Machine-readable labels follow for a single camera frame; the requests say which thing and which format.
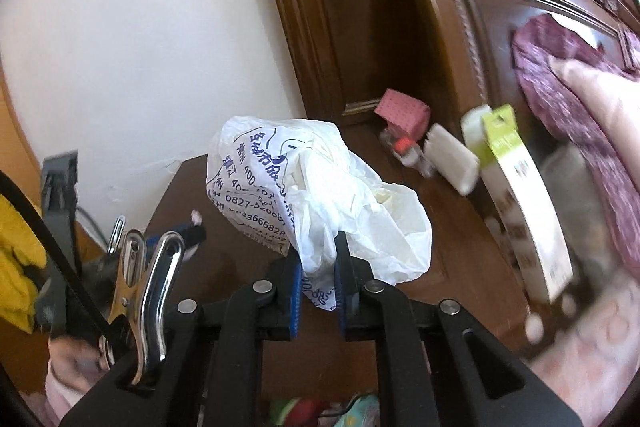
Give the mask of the pink fuzzy sleeve forearm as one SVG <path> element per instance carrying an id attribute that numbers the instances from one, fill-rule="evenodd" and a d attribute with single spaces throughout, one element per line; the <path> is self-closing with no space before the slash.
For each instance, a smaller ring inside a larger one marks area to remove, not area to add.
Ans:
<path id="1" fill-rule="evenodd" d="M 86 384 L 79 389 L 66 384 L 56 375 L 51 363 L 48 364 L 44 393 L 25 393 L 20 391 L 20 397 L 25 401 L 29 410 L 43 426 L 58 426 L 62 418 L 79 402 L 96 382 L 82 376 L 79 380 Z"/>

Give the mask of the person's left hand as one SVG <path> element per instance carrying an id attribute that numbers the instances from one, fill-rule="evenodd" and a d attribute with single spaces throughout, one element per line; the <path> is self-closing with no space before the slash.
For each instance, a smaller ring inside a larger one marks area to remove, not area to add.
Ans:
<path id="1" fill-rule="evenodd" d="M 102 353 L 86 340 L 58 336 L 48 341 L 51 373 L 61 384 L 89 391 L 106 373 Z"/>

